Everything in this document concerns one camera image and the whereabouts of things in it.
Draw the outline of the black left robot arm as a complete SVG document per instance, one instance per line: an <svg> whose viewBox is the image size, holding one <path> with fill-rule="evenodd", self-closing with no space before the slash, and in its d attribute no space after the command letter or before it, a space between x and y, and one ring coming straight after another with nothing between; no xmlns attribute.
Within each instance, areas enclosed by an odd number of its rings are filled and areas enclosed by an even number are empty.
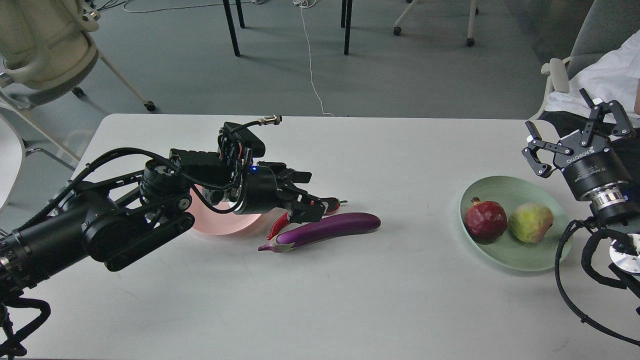
<svg viewBox="0 0 640 360"><path fill-rule="evenodd" d="M291 223L320 221L329 201L298 187L310 182L309 172L254 163L266 149L250 128L281 120L227 121L216 152L172 149L162 157L121 147L89 162L37 215L1 237L1 355L26 355L22 342L50 317L50 305L25 298L25 289L86 257L111 272L142 259L193 227L192 193L215 214L282 208Z"/></svg>

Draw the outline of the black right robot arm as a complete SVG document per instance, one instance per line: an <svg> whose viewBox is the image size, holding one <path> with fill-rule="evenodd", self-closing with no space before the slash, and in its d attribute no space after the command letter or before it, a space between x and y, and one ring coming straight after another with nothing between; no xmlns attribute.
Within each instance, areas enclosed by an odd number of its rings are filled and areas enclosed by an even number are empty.
<svg viewBox="0 0 640 360"><path fill-rule="evenodd" d="M624 196L632 178L615 153L610 137L632 138L635 130L624 108L616 101L592 100L585 89L580 95L590 107L582 129L557 143L544 141L532 121L522 155L534 173L548 178L561 171L573 197L589 202L596 230L582 251L583 271L597 283L639 294L639 204ZM610 240L610 271L613 278L600 274L592 258L601 240Z"/></svg>

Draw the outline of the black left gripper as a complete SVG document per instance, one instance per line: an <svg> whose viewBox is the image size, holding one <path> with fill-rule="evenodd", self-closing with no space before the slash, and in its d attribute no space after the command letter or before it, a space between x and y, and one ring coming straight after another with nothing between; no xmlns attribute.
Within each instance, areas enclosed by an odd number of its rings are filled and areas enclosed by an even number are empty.
<svg viewBox="0 0 640 360"><path fill-rule="evenodd" d="M310 194L294 194L287 189L288 183L310 183L313 174L297 171L285 162L258 162L250 166L242 183L236 215L267 214L274 208L288 212L288 221L294 224L317 223L327 207Z"/></svg>

